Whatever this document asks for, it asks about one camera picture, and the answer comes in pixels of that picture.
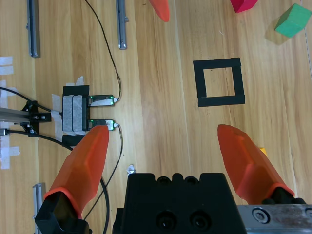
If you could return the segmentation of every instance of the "black square tape outline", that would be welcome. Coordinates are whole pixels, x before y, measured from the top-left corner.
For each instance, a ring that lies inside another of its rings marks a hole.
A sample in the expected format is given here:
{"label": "black square tape outline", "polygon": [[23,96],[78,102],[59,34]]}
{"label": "black square tape outline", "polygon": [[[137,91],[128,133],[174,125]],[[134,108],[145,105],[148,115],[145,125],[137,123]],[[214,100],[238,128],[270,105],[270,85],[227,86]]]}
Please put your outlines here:
{"label": "black square tape outline", "polygon": [[[240,58],[193,61],[198,107],[245,104]],[[234,96],[207,97],[204,70],[231,67]]]}

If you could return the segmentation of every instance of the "screw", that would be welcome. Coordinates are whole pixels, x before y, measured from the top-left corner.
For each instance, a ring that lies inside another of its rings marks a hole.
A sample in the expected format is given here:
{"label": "screw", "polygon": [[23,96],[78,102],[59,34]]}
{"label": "screw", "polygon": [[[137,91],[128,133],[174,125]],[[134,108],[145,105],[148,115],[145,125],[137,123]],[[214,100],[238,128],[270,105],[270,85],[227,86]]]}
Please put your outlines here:
{"label": "screw", "polygon": [[307,208],[306,209],[306,214],[309,218],[312,218],[312,208]]}
{"label": "screw", "polygon": [[253,217],[259,223],[268,223],[270,221],[269,215],[264,210],[259,208],[253,210]]}

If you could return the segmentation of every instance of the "green block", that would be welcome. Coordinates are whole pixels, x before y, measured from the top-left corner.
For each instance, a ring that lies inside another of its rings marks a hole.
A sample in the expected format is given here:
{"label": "green block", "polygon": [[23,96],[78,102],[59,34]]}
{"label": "green block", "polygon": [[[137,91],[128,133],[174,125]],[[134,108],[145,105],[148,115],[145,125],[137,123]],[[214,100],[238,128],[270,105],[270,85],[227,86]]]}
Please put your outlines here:
{"label": "green block", "polygon": [[312,11],[295,3],[279,19],[275,31],[292,38],[303,30],[312,15]]}

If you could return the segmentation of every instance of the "metal bracket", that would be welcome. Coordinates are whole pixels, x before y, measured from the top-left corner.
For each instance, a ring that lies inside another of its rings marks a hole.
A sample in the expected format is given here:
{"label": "metal bracket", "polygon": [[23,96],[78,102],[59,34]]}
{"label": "metal bracket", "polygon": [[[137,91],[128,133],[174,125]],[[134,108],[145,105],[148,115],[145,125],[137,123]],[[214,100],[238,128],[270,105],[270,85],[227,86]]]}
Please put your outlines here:
{"label": "metal bracket", "polygon": [[33,58],[40,58],[38,0],[27,0],[27,18],[29,54]]}
{"label": "metal bracket", "polygon": [[311,233],[311,205],[238,205],[247,233]]}
{"label": "metal bracket", "polygon": [[128,17],[126,17],[125,12],[125,0],[116,0],[116,10],[117,10],[117,30],[118,30],[118,47],[120,50],[127,49],[126,40],[126,27]]}
{"label": "metal bracket", "polygon": [[20,122],[25,132],[30,134],[39,134],[39,123],[51,122],[51,113],[40,113],[38,107],[34,105],[37,101],[27,102],[21,112],[28,113],[28,121]]}
{"label": "metal bracket", "polygon": [[[38,214],[38,211],[43,203],[43,195],[45,194],[45,183],[36,184],[33,187],[33,192],[34,192],[34,208],[35,208],[35,215],[33,219],[35,220]],[[36,224],[35,224],[35,228],[36,228],[35,234],[41,234],[41,231],[39,230]]]}

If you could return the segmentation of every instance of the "orange block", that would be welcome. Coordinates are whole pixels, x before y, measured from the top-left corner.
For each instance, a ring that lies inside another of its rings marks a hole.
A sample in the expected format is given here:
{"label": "orange block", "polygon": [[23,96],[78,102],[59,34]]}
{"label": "orange block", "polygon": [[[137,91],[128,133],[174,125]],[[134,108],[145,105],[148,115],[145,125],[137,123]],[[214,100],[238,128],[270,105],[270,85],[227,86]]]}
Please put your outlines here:
{"label": "orange block", "polygon": [[168,0],[150,0],[151,5],[155,9],[157,15],[164,21],[168,22],[170,19],[170,10]]}

